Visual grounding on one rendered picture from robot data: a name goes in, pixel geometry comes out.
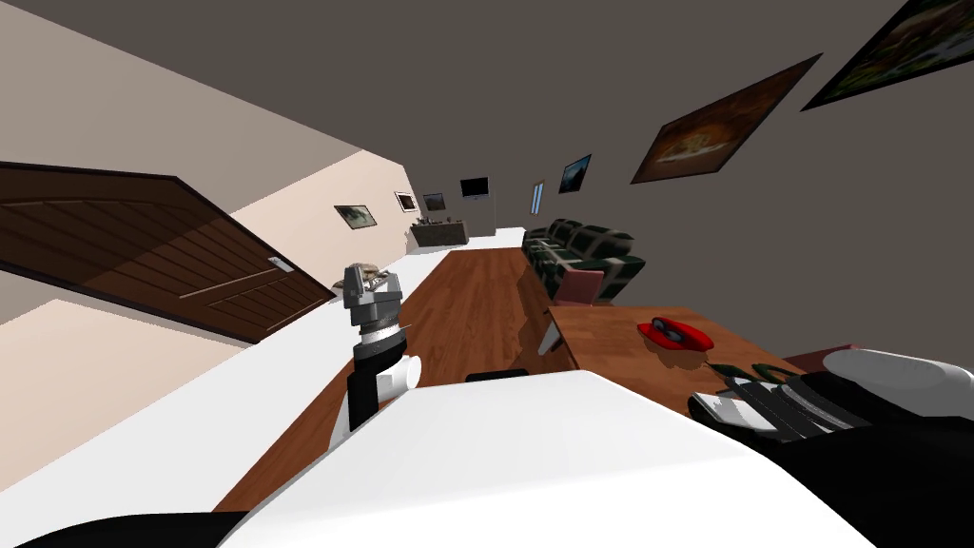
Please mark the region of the dark green sofa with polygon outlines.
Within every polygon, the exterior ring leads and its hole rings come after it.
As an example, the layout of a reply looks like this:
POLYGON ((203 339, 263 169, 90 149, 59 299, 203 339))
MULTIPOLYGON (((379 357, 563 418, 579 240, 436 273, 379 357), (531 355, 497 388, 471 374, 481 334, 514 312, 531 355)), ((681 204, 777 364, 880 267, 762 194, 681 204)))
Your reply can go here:
POLYGON ((632 255, 634 238, 621 230, 558 219, 550 226, 524 233, 521 250, 553 299, 568 271, 600 271, 603 280, 595 299, 607 303, 645 267, 632 255))

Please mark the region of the pink chair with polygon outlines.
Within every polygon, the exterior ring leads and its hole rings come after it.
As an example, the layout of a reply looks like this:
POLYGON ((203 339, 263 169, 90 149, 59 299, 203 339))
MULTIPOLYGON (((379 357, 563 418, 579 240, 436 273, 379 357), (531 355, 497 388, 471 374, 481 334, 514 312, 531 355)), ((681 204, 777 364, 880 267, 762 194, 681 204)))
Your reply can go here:
POLYGON ((555 306, 592 306, 599 296, 604 273, 601 270, 568 269, 555 293, 555 306))

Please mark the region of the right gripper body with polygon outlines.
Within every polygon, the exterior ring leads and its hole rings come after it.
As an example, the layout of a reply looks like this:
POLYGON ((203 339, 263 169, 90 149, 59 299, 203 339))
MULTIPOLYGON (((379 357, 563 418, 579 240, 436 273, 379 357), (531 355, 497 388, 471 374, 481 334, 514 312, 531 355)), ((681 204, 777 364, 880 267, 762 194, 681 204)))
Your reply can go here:
POLYGON ((747 402, 694 392, 688 397, 693 420, 730 438, 747 438, 759 432, 761 416, 747 402))

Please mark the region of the small blue dark picture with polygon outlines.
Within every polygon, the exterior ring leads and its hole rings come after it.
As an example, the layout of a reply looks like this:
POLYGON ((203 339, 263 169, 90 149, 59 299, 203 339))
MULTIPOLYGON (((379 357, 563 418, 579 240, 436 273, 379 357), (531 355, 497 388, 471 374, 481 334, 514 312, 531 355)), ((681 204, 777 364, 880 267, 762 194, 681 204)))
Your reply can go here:
POLYGON ((591 154, 587 155, 564 168, 558 188, 559 194, 578 192, 580 190, 591 158, 591 154))

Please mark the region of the red flat object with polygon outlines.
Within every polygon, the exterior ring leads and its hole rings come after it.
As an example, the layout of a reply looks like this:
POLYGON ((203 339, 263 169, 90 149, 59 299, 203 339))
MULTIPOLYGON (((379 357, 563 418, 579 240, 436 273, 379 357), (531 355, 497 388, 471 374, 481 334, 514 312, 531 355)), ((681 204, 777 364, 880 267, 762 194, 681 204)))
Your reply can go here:
POLYGON ((713 340, 705 332, 673 319, 654 317, 636 327, 644 337, 663 349, 708 352, 714 348, 713 340))

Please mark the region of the large brown orange picture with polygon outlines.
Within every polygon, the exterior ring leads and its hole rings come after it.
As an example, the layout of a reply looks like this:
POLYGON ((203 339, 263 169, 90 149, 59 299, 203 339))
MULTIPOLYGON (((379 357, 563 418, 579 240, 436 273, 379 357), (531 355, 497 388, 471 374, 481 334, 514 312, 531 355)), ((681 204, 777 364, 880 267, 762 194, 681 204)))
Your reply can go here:
POLYGON ((819 60, 820 54, 661 127, 634 185, 719 171, 819 60))

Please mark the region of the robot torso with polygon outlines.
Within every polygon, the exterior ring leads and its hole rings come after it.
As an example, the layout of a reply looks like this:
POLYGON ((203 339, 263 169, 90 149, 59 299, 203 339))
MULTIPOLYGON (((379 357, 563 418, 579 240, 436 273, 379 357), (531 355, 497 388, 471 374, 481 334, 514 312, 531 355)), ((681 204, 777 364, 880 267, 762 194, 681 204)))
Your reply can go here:
POLYGON ((590 373, 425 387, 219 548, 873 548, 743 444, 590 373))

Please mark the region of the dark brown wooden door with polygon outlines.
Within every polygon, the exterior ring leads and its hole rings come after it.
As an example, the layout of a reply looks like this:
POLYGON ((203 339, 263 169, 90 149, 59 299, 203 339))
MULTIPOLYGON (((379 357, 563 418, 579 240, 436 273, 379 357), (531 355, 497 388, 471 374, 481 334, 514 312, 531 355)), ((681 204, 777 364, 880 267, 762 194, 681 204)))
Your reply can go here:
POLYGON ((251 344, 333 298, 180 179, 69 166, 0 161, 0 270, 251 344))

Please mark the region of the large green landscape picture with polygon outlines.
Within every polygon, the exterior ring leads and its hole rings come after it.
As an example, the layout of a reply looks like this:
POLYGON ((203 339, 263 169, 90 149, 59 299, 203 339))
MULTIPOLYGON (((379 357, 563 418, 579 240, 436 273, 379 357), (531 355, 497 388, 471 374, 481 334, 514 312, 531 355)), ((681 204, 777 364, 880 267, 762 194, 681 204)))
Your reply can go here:
POLYGON ((972 60, 974 0, 908 0, 803 110, 972 60))

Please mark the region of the dark green curved object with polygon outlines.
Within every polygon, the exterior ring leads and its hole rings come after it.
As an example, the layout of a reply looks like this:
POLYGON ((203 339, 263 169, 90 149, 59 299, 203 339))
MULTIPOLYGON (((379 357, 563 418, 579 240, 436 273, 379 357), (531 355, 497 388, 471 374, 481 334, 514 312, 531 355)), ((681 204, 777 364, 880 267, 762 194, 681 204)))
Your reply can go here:
POLYGON ((768 363, 754 363, 751 366, 753 373, 748 373, 748 371, 735 365, 726 363, 708 362, 708 366, 725 378, 736 378, 748 382, 783 384, 787 378, 798 376, 798 373, 795 373, 795 371, 789 371, 768 363))

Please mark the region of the brown wooden table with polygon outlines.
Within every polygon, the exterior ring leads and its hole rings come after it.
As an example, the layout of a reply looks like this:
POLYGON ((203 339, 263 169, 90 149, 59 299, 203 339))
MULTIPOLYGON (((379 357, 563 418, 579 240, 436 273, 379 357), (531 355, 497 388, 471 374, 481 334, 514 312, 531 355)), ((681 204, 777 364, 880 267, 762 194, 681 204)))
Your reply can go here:
POLYGON ((692 393, 713 394, 726 388, 710 362, 731 364, 752 375, 755 363, 798 370, 687 307, 553 306, 549 314, 578 369, 593 371, 686 417, 692 393), (701 330, 714 348, 700 353, 654 344, 637 329, 654 317, 701 330))

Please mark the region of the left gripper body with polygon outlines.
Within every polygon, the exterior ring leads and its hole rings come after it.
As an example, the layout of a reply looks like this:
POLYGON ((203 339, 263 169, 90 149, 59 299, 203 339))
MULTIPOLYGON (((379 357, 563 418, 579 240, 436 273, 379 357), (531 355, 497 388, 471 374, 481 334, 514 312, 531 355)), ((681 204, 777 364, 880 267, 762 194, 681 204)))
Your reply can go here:
POLYGON ((368 281, 365 277, 363 264, 344 269, 343 306, 349 311, 351 324, 362 328, 397 324, 403 297, 399 276, 380 270, 368 281))

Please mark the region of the dark sideboard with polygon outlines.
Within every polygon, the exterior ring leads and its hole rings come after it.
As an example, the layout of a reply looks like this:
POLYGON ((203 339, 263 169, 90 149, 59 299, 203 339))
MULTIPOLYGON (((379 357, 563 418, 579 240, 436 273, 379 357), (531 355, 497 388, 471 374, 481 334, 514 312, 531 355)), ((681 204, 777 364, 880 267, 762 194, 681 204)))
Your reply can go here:
POLYGON ((418 247, 466 245, 469 236, 462 221, 413 224, 410 227, 418 247))

